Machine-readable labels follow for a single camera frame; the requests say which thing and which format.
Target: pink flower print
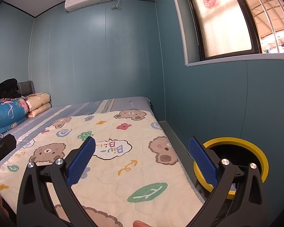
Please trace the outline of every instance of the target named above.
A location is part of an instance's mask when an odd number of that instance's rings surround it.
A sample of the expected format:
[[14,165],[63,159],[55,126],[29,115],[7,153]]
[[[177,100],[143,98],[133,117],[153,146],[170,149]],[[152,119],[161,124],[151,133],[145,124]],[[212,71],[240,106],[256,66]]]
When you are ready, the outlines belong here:
[[25,110],[27,110],[27,109],[28,109],[28,107],[27,107],[27,104],[26,104],[25,100],[22,100],[22,101],[19,101],[19,102],[21,103],[21,106],[22,106]]
[[119,129],[119,130],[127,130],[128,127],[131,127],[131,125],[129,125],[127,123],[123,123],[123,124],[117,126],[117,129]]

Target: folded blanket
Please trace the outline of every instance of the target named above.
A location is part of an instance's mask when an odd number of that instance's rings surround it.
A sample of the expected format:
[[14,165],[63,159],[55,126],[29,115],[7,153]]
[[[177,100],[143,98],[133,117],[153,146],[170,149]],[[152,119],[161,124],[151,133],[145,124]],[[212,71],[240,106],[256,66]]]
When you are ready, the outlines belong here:
[[18,98],[14,98],[14,99],[12,99],[12,98],[1,98],[0,99],[0,104],[1,103],[3,103],[3,102],[7,102],[7,101],[14,101],[14,100],[16,100],[16,99],[18,99]]
[[47,93],[31,94],[25,98],[29,112],[41,107],[42,105],[48,103],[50,100],[51,98]]
[[34,111],[31,111],[27,114],[28,118],[34,118],[36,117],[38,114],[43,113],[44,111],[46,111],[47,109],[49,109],[51,107],[50,103],[46,103],[44,105],[42,105],[41,107],[35,109]]
[[13,101],[5,101],[0,104],[0,129],[17,123],[27,114],[25,100],[18,98]]
[[22,119],[17,120],[16,122],[12,123],[11,125],[0,128],[0,134],[3,134],[5,132],[9,131],[10,129],[16,127],[17,125],[21,124],[25,120],[26,120],[26,116],[24,116]]

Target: frosted glass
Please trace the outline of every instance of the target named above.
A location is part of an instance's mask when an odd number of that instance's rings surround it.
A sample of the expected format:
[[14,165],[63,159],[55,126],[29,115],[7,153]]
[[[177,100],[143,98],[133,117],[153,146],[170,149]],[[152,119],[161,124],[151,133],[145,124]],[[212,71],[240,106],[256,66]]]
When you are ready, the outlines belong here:
[[251,40],[237,0],[193,0],[205,57],[251,50]]

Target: blue floral blanket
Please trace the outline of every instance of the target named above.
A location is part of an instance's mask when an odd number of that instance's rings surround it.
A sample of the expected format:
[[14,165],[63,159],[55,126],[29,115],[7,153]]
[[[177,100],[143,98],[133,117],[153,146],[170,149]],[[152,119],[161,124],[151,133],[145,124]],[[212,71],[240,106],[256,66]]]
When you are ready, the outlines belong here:
[[0,133],[5,133],[26,120],[27,105],[25,100],[7,100],[0,104]]

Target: window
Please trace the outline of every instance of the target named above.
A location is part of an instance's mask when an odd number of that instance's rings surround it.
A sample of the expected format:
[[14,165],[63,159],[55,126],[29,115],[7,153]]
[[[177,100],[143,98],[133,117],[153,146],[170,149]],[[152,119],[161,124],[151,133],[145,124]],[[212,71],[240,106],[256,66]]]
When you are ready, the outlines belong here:
[[284,52],[282,0],[190,0],[202,60]]

